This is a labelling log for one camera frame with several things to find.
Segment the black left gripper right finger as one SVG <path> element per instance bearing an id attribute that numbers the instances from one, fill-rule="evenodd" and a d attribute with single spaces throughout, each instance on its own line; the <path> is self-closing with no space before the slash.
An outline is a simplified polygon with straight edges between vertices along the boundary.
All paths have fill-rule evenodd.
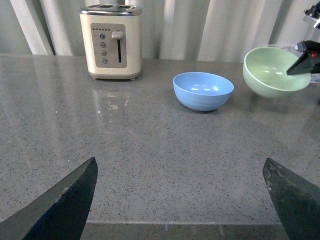
<path id="1" fill-rule="evenodd" d="M 320 238 L 320 188 L 271 158 L 263 177 L 278 218 L 291 240 Z"/>

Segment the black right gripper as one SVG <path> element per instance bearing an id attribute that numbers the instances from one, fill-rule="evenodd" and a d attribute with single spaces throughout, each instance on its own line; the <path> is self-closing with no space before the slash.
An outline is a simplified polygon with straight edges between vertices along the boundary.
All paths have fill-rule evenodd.
<path id="1" fill-rule="evenodd" d="M 319 74 L 320 73 L 320 43 L 306 40 L 297 43 L 301 56 L 287 70 L 287 75 Z"/>

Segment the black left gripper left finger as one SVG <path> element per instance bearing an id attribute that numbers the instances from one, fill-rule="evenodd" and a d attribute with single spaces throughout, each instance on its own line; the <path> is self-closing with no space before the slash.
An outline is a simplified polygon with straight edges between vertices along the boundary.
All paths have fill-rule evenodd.
<path id="1" fill-rule="evenodd" d="M 79 240 L 91 209 L 98 165 L 89 158 L 0 224 L 2 240 Z"/>

